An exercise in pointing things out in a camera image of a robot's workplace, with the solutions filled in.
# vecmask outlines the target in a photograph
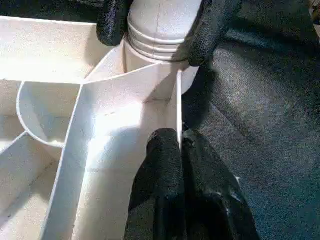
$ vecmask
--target black rubber glove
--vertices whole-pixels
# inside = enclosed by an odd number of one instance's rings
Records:
[[[182,161],[188,239],[260,239],[237,179],[198,132],[183,133]]]
[[[203,0],[202,15],[189,50],[191,66],[200,66],[211,57],[241,4],[242,0]]]
[[[128,28],[127,17],[133,0],[104,0],[97,21],[97,37],[105,45],[119,45]],[[200,66],[212,55],[227,33],[232,19],[241,9],[242,0],[203,0],[188,60]]]
[[[135,176],[125,240],[182,240],[185,195],[182,160],[173,129],[155,131],[146,158]]]
[[[133,0],[104,0],[98,16],[96,35],[107,46],[120,44],[128,29],[128,14]]]

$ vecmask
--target white plastic divider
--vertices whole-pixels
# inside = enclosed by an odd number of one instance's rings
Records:
[[[113,47],[96,24],[0,16],[0,79],[79,83]]]
[[[27,132],[0,155],[0,239],[36,239],[49,206],[57,162]]]
[[[181,131],[176,78],[171,65],[156,63],[81,87],[41,239],[123,238],[149,136]]]
[[[22,83],[16,100],[22,126],[37,141],[62,148],[79,89],[71,83]]]
[[[0,153],[25,131],[16,111],[20,84],[20,81],[0,80]]]
[[[199,69],[198,67],[189,66],[187,61],[166,63],[145,57],[133,49],[128,38],[125,36],[121,44],[111,50],[101,60],[97,67],[84,80],[84,83],[108,80],[152,64],[167,65],[167,68],[171,70],[171,74],[173,75],[178,70],[183,70],[181,72],[182,94],[191,87]]]
[[[98,82],[141,69],[159,61],[144,57],[136,52],[125,36],[121,44],[112,49],[85,79],[86,82]]]

